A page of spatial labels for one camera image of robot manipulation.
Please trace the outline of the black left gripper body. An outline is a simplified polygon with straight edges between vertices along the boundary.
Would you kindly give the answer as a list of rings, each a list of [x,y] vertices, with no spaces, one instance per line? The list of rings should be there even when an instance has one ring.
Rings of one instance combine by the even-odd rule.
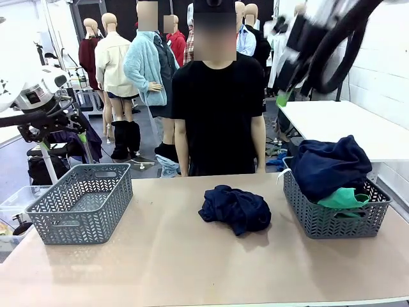
[[[47,129],[49,133],[65,131],[68,119],[65,113],[48,116],[45,113],[35,113],[30,119],[31,129]]]

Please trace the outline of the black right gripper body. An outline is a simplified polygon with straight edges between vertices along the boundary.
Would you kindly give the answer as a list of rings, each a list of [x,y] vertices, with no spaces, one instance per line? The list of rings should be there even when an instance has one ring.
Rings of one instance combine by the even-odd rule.
[[[305,80],[312,57],[327,33],[323,26],[297,15],[284,50],[284,64],[276,79],[281,91],[292,90]]]

